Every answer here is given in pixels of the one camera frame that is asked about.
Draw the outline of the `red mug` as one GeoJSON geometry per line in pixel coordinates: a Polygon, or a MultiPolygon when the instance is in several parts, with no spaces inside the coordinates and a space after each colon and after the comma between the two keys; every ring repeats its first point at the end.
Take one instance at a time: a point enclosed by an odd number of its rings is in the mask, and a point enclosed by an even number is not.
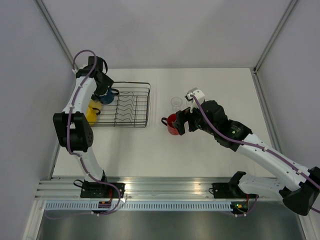
{"type": "Polygon", "coordinates": [[[175,113],[169,115],[168,117],[161,118],[161,122],[167,127],[168,132],[174,136],[179,135],[178,130],[174,127],[174,122],[176,120],[177,120],[177,117],[175,113]]]}

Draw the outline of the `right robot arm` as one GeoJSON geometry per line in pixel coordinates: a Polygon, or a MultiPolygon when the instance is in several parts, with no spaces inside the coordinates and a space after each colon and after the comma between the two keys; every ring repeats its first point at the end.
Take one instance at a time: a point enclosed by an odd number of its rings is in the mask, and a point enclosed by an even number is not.
{"type": "Polygon", "coordinates": [[[224,108],[214,100],[176,113],[173,126],[180,135],[204,131],[223,147],[246,156],[274,175],[257,177],[237,171],[223,183],[231,198],[267,197],[283,202],[292,212],[307,216],[320,194],[320,169],[300,165],[264,143],[244,124],[231,120],[224,108]]]}

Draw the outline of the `clear glass cup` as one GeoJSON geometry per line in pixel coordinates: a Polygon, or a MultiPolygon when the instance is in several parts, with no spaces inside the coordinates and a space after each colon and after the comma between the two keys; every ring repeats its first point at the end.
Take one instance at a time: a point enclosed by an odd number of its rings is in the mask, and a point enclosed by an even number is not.
{"type": "Polygon", "coordinates": [[[180,111],[183,107],[183,100],[180,97],[173,97],[170,103],[174,113],[180,111]]]}
{"type": "Polygon", "coordinates": [[[192,101],[188,101],[188,100],[186,101],[187,108],[190,108],[192,106],[192,104],[193,104],[192,101]]]}

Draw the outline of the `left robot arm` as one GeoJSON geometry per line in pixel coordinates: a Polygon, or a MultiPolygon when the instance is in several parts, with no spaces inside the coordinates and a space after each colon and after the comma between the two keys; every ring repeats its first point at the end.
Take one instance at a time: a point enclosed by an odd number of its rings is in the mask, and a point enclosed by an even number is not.
{"type": "Polygon", "coordinates": [[[86,118],[92,95],[107,93],[113,84],[103,72],[106,67],[101,57],[89,56],[87,66],[75,72],[75,87],[66,107],[53,115],[59,145],[79,161],[84,172],[81,198],[121,197],[119,188],[108,182],[105,171],[97,162],[92,148],[94,133],[86,118]]]}

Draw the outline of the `blue mug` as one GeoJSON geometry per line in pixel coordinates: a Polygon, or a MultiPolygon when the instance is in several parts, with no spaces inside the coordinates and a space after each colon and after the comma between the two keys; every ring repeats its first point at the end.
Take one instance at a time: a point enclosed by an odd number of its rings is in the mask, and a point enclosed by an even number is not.
{"type": "Polygon", "coordinates": [[[102,105],[109,105],[114,101],[114,98],[120,94],[120,91],[115,88],[109,88],[108,91],[104,94],[99,96],[99,101],[102,105]]]}

